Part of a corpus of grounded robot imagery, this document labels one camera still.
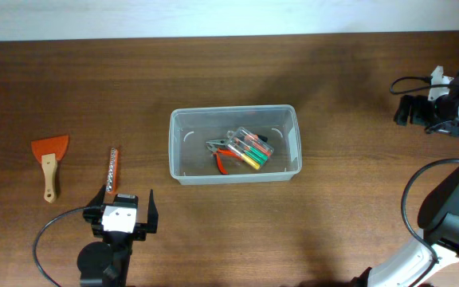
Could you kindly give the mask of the orange-black long nose pliers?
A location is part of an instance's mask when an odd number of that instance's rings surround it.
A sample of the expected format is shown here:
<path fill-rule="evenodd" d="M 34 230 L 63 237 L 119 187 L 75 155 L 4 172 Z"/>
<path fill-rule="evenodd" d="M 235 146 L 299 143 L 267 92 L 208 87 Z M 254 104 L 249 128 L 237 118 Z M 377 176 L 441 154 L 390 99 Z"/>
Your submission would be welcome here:
<path fill-rule="evenodd" d="M 266 136 L 263 136 L 263 135 L 257 135 L 257 138 L 259 138 L 260 140 L 266 143 L 269 140 Z M 228 139 L 225 138 L 225 139 L 218 139 L 218 140 L 208 140 L 206 141 L 206 144 L 212 144 L 214 146 L 222 147 L 222 146 L 225 146 L 227 142 L 228 142 Z"/>

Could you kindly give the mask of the clear case coloured tubes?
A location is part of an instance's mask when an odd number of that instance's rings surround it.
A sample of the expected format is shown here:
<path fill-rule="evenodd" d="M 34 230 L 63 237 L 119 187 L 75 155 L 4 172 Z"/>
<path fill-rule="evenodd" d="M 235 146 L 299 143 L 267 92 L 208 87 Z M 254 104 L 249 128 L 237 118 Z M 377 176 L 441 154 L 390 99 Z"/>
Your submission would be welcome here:
<path fill-rule="evenodd" d="M 225 145 L 230 151 L 241 158 L 256 171 L 259 171 L 272 157 L 274 149 L 268 143 L 257 138 L 256 133 L 240 127 L 236 131 L 228 131 Z"/>

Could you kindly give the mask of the small red-handled pliers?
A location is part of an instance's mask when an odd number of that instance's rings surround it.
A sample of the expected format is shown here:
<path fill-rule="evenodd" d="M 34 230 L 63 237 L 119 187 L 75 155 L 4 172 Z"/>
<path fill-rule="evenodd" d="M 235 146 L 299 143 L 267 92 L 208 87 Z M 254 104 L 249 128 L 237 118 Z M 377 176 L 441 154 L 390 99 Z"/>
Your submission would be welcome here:
<path fill-rule="evenodd" d="M 215 163 L 217 164 L 218 171 L 222 175 L 228 175 L 228 171 L 225 169 L 222 161 L 222 156 L 232 159 L 233 161 L 241 162 L 241 158 L 230 151 L 225 145 L 215 145 L 208 143 L 206 148 L 211 152 L 212 156 L 215 158 Z"/>

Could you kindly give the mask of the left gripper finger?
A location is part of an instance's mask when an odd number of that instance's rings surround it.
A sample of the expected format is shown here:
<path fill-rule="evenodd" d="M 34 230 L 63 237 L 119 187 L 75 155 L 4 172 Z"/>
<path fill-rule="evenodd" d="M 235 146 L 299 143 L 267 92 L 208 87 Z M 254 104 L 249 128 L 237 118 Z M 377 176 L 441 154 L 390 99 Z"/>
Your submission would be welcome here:
<path fill-rule="evenodd" d="M 104 196 L 106 193 L 106 186 L 103 185 L 96 195 L 89 201 L 87 206 L 102 206 L 104 204 Z"/>
<path fill-rule="evenodd" d="M 154 191 L 150 189 L 148 208 L 147 208 L 147 224 L 157 224 L 159 222 L 159 212 L 155 205 Z"/>

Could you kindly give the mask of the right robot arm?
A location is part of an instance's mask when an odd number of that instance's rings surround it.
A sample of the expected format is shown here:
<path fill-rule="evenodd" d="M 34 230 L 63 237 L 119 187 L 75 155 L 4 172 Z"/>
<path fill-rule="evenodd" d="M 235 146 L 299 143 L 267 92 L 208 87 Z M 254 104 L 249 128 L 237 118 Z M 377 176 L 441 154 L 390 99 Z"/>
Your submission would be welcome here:
<path fill-rule="evenodd" d="M 400 91 L 394 122 L 419 125 L 425 133 L 459 137 L 459 68 L 455 77 L 444 74 L 441 66 L 427 77 L 428 95 L 419 88 Z M 406 214 L 406 201 L 415 180 L 430 168 L 456 164 L 456 169 L 425 198 L 414 230 Z M 459 262 L 459 158 L 440 159 L 417 170 L 409 179 L 400 202 L 403 223 L 411 239 L 381 265 L 367 268 L 351 280 L 353 286 L 421 286 L 448 265 Z"/>

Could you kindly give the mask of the orange socket bit rail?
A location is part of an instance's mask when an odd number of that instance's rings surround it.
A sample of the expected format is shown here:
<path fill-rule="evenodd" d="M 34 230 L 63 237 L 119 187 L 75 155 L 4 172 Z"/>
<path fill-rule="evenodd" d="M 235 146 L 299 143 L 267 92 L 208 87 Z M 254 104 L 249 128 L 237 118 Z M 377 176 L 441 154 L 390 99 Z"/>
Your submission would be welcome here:
<path fill-rule="evenodd" d="M 117 148 L 113 147 L 110 152 L 110 158 L 108 163 L 108 176 L 106 180 L 106 192 L 110 195 L 116 193 L 118 159 L 119 151 Z"/>

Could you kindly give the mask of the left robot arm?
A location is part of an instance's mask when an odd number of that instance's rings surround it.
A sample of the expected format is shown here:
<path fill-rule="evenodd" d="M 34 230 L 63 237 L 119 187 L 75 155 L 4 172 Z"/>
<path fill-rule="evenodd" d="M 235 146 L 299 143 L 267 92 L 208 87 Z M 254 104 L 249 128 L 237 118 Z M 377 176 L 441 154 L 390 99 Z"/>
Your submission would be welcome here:
<path fill-rule="evenodd" d="M 78 254 L 76 263 L 82 286 L 125 286 L 133 243 L 144 242 L 158 229 L 159 212 L 152 191 L 145 223 L 137 221 L 138 196 L 117 194 L 113 202 L 106 203 L 105 195 L 106 186 L 102 186 L 83 210 L 83 219 L 100 240 L 87 244 Z"/>

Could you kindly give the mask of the orange scraper wooden handle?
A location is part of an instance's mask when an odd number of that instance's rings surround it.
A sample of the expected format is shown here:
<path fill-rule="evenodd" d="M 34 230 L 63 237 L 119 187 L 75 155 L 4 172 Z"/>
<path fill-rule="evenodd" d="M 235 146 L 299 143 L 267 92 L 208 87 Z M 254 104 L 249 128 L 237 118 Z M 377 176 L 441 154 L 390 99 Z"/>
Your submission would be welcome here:
<path fill-rule="evenodd" d="M 40 163 L 45 180 L 44 200 L 53 203 L 57 199 L 56 174 L 58 163 L 64 157 L 69 136 L 55 136 L 31 142 L 35 159 Z"/>

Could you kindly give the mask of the clear plastic container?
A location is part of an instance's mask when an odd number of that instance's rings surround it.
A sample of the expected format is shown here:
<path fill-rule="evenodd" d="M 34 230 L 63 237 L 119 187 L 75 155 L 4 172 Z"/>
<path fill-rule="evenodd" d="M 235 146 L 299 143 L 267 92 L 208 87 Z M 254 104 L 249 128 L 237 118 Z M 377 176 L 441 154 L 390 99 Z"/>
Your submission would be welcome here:
<path fill-rule="evenodd" d="M 182 185 L 290 180 L 302 168 L 296 111 L 286 104 L 176 109 L 169 166 Z"/>

